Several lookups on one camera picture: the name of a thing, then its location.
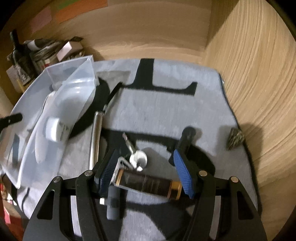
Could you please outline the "pink paper note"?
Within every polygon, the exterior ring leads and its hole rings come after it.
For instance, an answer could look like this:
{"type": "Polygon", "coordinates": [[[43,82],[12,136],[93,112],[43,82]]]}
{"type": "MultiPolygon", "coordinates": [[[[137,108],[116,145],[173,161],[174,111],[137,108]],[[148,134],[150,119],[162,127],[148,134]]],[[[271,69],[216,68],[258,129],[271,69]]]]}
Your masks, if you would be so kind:
{"type": "Polygon", "coordinates": [[[47,6],[29,21],[30,34],[41,30],[52,21],[51,7],[47,6]]]}

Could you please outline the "grey mat with black letters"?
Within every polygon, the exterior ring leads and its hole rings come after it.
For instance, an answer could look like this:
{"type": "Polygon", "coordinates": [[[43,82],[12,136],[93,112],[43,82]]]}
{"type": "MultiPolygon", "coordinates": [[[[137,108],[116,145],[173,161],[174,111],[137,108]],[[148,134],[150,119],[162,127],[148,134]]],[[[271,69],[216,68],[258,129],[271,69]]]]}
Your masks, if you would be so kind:
{"type": "Polygon", "coordinates": [[[159,59],[98,61],[94,69],[93,101],[69,135],[57,175],[46,188],[30,191],[35,205],[24,240],[266,238],[250,153],[245,142],[228,148],[239,126],[217,71],[159,59]],[[90,170],[96,111],[103,120],[98,161],[90,170]],[[173,152],[188,126],[196,130],[185,152],[195,168],[193,199],[183,187],[179,200],[112,183],[107,193],[94,192],[94,175],[109,150],[130,158],[123,133],[147,155],[139,173],[180,181],[173,152]]]}

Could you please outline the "white handheld massager device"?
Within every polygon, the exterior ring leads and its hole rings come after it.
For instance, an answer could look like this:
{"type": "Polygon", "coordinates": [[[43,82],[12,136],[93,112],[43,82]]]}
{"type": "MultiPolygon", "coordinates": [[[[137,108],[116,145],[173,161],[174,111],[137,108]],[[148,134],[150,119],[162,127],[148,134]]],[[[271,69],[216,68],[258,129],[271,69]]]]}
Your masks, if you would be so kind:
{"type": "Polygon", "coordinates": [[[37,125],[35,139],[36,162],[61,160],[65,143],[52,142],[45,137],[46,123],[49,117],[60,118],[69,126],[70,132],[78,120],[84,106],[95,93],[97,79],[78,79],[65,82],[53,96],[37,125]]]}

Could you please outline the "clear plastic storage bin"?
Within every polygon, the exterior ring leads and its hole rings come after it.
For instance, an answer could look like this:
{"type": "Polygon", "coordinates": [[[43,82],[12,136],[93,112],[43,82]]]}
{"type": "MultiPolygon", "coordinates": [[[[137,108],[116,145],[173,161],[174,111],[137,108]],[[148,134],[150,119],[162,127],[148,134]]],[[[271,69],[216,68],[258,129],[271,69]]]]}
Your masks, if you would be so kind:
{"type": "Polygon", "coordinates": [[[46,188],[57,175],[75,123],[93,101],[92,56],[47,67],[12,110],[22,119],[1,132],[1,167],[16,188],[46,188]]]}

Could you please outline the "white card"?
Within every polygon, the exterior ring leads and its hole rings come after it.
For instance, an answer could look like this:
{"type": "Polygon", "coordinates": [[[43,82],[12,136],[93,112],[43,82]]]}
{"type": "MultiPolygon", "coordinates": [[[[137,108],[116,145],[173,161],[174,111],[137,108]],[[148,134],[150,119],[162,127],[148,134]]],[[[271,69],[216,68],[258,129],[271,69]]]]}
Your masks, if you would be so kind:
{"type": "Polygon", "coordinates": [[[83,50],[80,42],[69,41],[67,42],[62,49],[57,53],[57,59],[60,61],[64,60],[66,57],[69,57],[71,54],[83,50]]]}

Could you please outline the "silver metal tube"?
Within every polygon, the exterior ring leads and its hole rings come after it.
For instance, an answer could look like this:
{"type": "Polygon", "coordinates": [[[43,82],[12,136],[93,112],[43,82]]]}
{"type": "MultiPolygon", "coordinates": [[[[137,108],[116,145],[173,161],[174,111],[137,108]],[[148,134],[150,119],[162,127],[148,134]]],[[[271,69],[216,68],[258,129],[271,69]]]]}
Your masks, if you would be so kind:
{"type": "Polygon", "coordinates": [[[99,144],[100,144],[100,134],[102,128],[103,112],[96,111],[94,115],[92,132],[91,132],[91,142],[90,142],[90,152],[89,152],[89,169],[93,169],[99,156],[99,144]]]}

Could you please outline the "dark wine bottle elephant label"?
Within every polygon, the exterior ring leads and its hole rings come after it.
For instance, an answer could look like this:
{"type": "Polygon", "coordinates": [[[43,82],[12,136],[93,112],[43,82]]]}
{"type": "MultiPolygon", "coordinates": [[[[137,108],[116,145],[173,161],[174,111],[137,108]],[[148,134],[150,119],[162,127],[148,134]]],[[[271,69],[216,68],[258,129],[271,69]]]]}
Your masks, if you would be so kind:
{"type": "Polygon", "coordinates": [[[22,85],[25,86],[36,79],[36,69],[30,57],[30,51],[26,45],[20,43],[16,29],[10,32],[10,38],[13,44],[11,61],[22,85]]]}

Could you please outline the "orange paper note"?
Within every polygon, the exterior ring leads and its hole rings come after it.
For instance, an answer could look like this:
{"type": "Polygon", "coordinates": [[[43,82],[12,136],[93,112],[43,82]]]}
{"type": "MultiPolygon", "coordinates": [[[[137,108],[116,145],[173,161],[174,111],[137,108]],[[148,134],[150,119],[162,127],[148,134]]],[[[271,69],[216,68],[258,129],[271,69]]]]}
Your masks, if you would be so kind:
{"type": "Polygon", "coordinates": [[[83,13],[107,6],[106,0],[58,1],[55,6],[57,10],[55,18],[58,23],[62,23],[83,13]]]}

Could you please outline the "black gold lighter case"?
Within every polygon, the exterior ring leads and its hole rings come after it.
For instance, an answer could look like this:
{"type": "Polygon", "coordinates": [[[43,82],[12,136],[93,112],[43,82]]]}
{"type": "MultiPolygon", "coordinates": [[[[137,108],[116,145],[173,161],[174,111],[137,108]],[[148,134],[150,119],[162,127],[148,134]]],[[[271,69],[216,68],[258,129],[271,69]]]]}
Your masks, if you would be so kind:
{"type": "Polygon", "coordinates": [[[111,183],[122,189],[160,196],[170,200],[179,200],[182,192],[180,181],[154,177],[122,168],[114,172],[111,183]]]}

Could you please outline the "stack of books and papers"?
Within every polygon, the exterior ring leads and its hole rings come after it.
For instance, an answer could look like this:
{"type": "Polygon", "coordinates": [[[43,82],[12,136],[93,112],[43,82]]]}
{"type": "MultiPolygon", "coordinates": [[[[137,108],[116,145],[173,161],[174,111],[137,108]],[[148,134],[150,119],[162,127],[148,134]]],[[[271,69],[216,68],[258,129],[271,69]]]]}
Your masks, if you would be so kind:
{"type": "Polygon", "coordinates": [[[75,36],[70,40],[52,40],[52,39],[34,39],[26,40],[23,42],[30,51],[30,57],[32,59],[33,65],[38,73],[41,73],[46,67],[60,63],[65,60],[70,60],[73,58],[79,58],[84,55],[83,50],[71,54],[64,60],[60,61],[57,59],[57,53],[62,49],[62,47],[69,41],[80,42],[83,38],[75,36]]]}

